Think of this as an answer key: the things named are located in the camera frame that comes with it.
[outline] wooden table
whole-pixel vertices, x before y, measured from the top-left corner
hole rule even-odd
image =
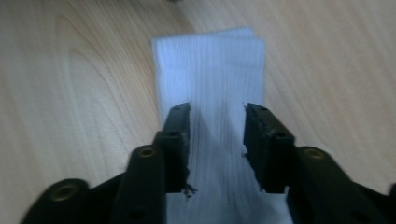
[[[266,102],[353,180],[396,181],[396,1],[1,1],[0,220],[68,177],[95,186],[160,129],[150,40],[251,26]]]

